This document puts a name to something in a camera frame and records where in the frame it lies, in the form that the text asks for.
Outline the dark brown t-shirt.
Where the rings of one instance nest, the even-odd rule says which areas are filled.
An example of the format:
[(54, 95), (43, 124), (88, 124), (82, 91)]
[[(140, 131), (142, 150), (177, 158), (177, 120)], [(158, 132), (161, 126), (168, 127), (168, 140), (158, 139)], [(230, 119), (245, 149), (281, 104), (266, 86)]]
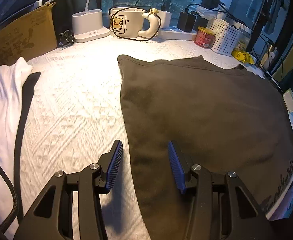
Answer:
[(181, 239), (189, 215), (170, 167), (172, 140), (209, 171), (236, 172), (262, 211), (276, 207), (293, 174), (293, 128), (270, 81), (201, 56), (120, 55), (118, 63), (132, 178), (151, 239)]

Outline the tissue box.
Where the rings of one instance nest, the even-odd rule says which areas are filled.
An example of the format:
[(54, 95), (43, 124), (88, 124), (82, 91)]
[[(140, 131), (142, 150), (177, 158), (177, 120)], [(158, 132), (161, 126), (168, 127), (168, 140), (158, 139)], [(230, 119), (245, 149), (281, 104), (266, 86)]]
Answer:
[(290, 113), (293, 113), (293, 91), (292, 89), (288, 89), (284, 94), (283, 94), (283, 99), (285, 101), (285, 105), (287, 110)]

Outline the white folded garment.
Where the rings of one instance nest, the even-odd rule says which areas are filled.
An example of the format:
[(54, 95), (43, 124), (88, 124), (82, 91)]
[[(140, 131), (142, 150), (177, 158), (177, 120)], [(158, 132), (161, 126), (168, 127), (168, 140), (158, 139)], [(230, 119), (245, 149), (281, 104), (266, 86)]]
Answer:
[(0, 166), (14, 179), (14, 150), (22, 111), (22, 86), (33, 67), (20, 57), (11, 66), (0, 66)]

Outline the yellow snack packet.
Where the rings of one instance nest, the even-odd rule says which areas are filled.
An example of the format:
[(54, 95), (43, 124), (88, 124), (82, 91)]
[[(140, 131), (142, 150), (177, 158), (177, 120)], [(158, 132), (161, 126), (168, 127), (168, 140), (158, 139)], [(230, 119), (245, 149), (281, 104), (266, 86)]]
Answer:
[(247, 63), (247, 64), (255, 64), (257, 59), (253, 57), (250, 53), (246, 51), (241, 51), (241, 50), (236, 50), (234, 49), (231, 53), (231, 55), (237, 59), (238, 61), (242, 63)]

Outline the steel thermos cup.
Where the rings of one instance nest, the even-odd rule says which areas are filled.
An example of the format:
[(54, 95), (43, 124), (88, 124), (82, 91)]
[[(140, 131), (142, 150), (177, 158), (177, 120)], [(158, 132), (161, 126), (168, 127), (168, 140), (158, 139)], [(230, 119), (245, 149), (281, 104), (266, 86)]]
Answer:
[(278, 55), (277, 47), (271, 44), (270, 42), (266, 42), (266, 45), (264, 49), (262, 50), (260, 63), (266, 70), (269, 70), (272, 62), (277, 57), (277, 55)]

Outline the white perforated basket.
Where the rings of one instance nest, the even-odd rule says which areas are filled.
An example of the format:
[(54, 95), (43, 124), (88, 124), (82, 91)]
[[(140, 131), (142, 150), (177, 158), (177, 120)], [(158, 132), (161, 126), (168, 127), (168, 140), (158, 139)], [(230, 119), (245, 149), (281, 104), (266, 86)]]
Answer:
[(211, 50), (221, 55), (230, 56), (238, 44), (241, 31), (218, 18), (209, 20), (207, 28), (215, 34), (210, 45)]

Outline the red tin can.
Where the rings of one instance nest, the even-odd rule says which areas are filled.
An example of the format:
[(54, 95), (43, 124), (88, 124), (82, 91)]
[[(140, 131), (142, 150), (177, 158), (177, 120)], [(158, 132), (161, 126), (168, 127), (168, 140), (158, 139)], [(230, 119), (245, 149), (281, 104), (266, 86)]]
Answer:
[(198, 27), (194, 43), (200, 47), (209, 48), (214, 37), (215, 33), (210, 29)]

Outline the white power strip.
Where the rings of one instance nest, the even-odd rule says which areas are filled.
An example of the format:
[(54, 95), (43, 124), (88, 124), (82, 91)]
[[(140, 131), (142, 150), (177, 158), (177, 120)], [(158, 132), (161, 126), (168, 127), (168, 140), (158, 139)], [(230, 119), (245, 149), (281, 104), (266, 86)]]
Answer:
[(157, 37), (163, 40), (185, 40), (194, 41), (197, 32), (186, 32), (178, 29), (177, 27), (161, 28)]

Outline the brown cardboard box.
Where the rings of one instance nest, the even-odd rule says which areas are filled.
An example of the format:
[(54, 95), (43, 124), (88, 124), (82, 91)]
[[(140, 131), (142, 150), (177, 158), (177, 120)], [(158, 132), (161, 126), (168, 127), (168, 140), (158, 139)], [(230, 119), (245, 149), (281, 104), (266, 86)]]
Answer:
[(20, 57), (29, 61), (57, 48), (52, 8), (45, 4), (14, 20), (0, 31), (0, 66)]

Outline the black charger adapter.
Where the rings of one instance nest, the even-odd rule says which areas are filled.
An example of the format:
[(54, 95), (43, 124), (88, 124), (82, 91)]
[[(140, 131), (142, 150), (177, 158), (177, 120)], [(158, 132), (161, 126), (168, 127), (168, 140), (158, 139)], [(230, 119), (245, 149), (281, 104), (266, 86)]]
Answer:
[(195, 20), (195, 15), (186, 12), (181, 12), (177, 23), (177, 28), (179, 30), (190, 33), (193, 30)]

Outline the white desk lamp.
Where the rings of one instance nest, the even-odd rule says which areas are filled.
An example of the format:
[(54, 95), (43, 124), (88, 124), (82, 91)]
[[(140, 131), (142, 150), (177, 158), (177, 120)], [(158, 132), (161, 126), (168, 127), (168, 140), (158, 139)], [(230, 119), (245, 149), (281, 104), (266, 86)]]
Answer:
[(86, 0), (85, 9), (72, 15), (72, 28), (74, 40), (77, 43), (84, 43), (110, 34), (109, 29), (102, 24), (102, 10), (89, 10), (90, 0)]

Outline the white charger adapter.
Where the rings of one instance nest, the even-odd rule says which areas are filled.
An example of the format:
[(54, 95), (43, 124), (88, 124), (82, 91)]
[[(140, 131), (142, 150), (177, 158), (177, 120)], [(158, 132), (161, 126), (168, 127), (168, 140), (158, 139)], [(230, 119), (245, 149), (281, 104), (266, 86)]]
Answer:
[(160, 10), (158, 13), (159, 18), (161, 19), (161, 29), (168, 29), (170, 26), (172, 13), (168, 11)]

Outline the white koala mug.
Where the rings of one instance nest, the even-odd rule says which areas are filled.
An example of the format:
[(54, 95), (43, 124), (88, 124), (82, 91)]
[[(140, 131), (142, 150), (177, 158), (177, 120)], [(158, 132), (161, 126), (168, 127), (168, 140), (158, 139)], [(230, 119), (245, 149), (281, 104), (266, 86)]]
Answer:
[(110, 34), (129, 40), (151, 39), (161, 26), (159, 10), (138, 7), (113, 7), (109, 10)]

